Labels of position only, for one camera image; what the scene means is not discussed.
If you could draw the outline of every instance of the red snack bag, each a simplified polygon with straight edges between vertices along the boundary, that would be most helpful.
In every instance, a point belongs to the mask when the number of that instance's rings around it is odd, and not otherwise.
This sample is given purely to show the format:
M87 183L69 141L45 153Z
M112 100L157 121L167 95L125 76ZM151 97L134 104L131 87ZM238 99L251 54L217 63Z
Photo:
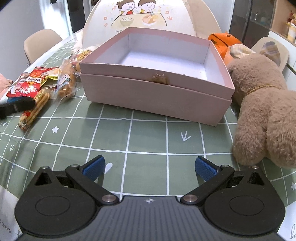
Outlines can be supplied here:
M7 93L7 97L27 96L34 98L40 87L44 84L46 72L54 68L36 67L29 76L20 79L17 84L12 86Z

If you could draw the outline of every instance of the blue gripper pad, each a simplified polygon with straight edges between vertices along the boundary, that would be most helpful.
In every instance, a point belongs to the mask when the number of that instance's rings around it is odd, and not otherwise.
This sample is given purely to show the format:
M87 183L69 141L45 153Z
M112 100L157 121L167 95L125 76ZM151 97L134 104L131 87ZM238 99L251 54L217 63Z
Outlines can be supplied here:
M209 160L198 157L195 160L195 173L200 175L205 181L210 180L212 177L218 174L220 168L215 164L211 163Z
M103 156L97 156L81 166L81 172L90 180L95 181L105 172L105 159Z

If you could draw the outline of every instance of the plush bear leg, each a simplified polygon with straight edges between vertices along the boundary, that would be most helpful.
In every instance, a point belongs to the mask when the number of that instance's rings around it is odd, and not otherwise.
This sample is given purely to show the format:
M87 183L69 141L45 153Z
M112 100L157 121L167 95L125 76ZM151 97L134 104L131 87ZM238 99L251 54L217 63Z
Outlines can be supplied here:
M296 167L296 92L279 93L268 120L266 141L270 159L281 167Z
M242 103L233 141L233 155L242 165L257 164L266 155L266 115L262 105L250 103L256 98L248 100Z

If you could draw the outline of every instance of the box lid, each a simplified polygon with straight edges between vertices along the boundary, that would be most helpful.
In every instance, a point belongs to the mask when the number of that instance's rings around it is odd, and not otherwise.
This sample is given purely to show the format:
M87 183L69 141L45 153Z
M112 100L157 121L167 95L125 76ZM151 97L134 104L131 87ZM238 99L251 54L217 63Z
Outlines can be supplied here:
M165 30L120 32L81 63L83 74L149 81L165 75L170 85L231 99L234 85L211 41Z

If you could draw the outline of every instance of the pink box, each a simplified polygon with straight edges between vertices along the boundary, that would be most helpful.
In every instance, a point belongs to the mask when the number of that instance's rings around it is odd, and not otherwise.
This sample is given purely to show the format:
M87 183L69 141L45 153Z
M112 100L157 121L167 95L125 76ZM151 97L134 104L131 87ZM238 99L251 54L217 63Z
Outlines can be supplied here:
M89 101L216 126L234 86L211 41L165 30L127 28L81 63ZM149 82L165 75L170 85Z

